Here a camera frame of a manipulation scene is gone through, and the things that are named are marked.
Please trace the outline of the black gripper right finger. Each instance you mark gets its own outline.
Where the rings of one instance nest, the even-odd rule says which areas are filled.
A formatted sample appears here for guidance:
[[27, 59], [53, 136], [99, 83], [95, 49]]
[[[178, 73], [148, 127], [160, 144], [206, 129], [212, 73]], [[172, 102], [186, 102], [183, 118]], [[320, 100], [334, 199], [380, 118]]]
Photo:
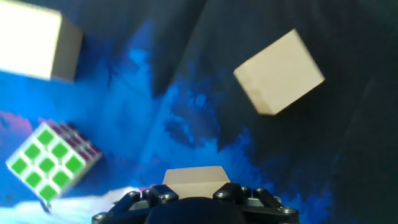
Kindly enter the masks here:
[[297, 209], [283, 205], [280, 197], [262, 187], [251, 189], [237, 183], [226, 183], [213, 194], [212, 199], [237, 205], [248, 223], [300, 223]]

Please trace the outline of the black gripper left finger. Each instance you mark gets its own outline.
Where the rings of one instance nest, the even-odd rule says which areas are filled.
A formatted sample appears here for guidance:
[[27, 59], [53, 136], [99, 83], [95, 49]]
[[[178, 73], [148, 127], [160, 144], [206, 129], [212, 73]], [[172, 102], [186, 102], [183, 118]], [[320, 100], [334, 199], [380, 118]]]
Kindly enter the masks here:
[[179, 200], [179, 196], [167, 185], [154, 185], [142, 192], [125, 194], [107, 212], [91, 218], [92, 224], [144, 224], [150, 212], [159, 205]]

